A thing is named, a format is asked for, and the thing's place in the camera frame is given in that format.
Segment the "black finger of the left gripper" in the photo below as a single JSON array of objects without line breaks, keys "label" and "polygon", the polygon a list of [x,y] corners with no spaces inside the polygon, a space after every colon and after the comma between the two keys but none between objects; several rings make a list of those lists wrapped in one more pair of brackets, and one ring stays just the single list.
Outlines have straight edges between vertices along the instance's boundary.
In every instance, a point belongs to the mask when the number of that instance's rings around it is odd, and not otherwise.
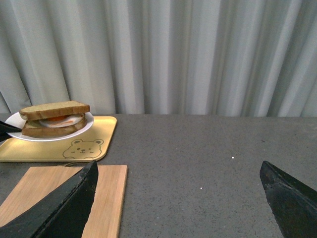
[{"label": "black finger of the left gripper", "polygon": [[0,121],[0,142],[3,142],[5,140],[11,138],[9,133],[16,133],[16,132],[21,132],[21,131],[22,131],[22,129],[20,129],[20,128],[9,125],[3,121]]}]

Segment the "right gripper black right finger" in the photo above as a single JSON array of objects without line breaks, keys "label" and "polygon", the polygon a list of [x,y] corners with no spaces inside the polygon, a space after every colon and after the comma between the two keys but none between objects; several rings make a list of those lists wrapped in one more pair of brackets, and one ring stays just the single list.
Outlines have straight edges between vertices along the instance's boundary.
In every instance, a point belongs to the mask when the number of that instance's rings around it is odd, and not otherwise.
[{"label": "right gripper black right finger", "polygon": [[268,161],[260,178],[267,202],[285,238],[317,236],[317,192]]}]

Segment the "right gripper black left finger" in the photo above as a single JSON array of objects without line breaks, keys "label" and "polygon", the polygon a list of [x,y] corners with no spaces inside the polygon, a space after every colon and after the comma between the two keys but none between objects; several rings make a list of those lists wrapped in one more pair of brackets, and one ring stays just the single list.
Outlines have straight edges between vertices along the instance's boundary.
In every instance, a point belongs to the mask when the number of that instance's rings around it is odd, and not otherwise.
[{"label": "right gripper black left finger", "polygon": [[30,209],[1,227],[2,238],[80,238],[98,182],[92,161]]}]

